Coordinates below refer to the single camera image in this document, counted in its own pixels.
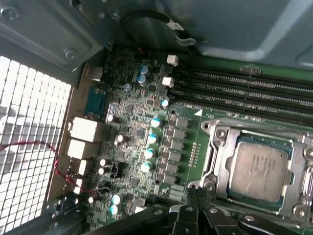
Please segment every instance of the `cpu socket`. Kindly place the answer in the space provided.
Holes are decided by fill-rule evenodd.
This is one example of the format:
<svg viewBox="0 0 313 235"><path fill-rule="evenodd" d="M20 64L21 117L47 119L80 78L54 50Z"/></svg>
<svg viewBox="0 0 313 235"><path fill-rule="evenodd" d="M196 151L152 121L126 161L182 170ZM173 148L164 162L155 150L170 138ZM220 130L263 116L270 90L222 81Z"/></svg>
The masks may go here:
<svg viewBox="0 0 313 235"><path fill-rule="evenodd" d="M311 227L313 141L307 132L230 118L204 121L202 177L211 205Z"/></svg>

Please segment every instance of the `red wire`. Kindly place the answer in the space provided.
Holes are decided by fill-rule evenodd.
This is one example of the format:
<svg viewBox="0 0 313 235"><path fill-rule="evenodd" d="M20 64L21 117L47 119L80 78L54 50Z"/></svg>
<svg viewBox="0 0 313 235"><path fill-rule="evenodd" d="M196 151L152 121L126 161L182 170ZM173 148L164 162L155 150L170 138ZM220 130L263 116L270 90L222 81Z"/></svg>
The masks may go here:
<svg viewBox="0 0 313 235"><path fill-rule="evenodd" d="M83 192L89 192L89 193L97 193L96 191L90 190L90 189L86 189L83 187L78 186L74 180L69 177L68 175L64 175L62 174L59 170L58 170L58 164L59 164L59 155L57 150L49 143L46 143L44 141L21 141L21 142L16 142L16 143L9 143L9 144L1 144L0 145L0 151L6 149L9 146L13 146L13 145L24 145L24 144L44 144L46 145L55 155L55 162L54 162L54 168L53 171L57 174L62 176L67 182L69 182L70 184L75 185L76 187L79 187L81 191Z"/></svg>

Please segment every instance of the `motherboard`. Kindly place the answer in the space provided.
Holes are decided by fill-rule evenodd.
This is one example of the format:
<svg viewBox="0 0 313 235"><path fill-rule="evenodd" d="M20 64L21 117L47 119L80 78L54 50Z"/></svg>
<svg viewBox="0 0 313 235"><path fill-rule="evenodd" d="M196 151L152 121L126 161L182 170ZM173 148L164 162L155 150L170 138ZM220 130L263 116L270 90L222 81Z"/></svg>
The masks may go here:
<svg viewBox="0 0 313 235"><path fill-rule="evenodd" d="M300 71L117 47L85 118L110 126L88 181L85 232L154 205L209 203L309 231L313 83Z"/></svg>

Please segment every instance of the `white arrow marking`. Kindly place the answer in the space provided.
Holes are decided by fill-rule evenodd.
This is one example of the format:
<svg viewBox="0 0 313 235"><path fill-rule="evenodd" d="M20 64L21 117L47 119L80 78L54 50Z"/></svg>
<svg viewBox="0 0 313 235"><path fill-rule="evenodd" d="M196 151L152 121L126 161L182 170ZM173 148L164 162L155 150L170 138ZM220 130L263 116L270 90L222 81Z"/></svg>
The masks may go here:
<svg viewBox="0 0 313 235"><path fill-rule="evenodd" d="M202 112L203 112L203 109L201 109L201 110L199 110L199 111L197 111L196 113L195 113L195 116L202 116Z"/></svg>

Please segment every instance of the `metal mesh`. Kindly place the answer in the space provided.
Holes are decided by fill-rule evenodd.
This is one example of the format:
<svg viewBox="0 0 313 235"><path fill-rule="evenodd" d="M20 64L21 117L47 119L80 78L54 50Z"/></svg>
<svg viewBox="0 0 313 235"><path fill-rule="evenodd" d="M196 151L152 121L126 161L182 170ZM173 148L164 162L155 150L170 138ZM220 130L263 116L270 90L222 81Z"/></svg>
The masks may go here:
<svg viewBox="0 0 313 235"><path fill-rule="evenodd" d="M0 141L56 147L71 86L0 57ZM41 214L54 155L44 145L0 151L0 234Z"/></svg>

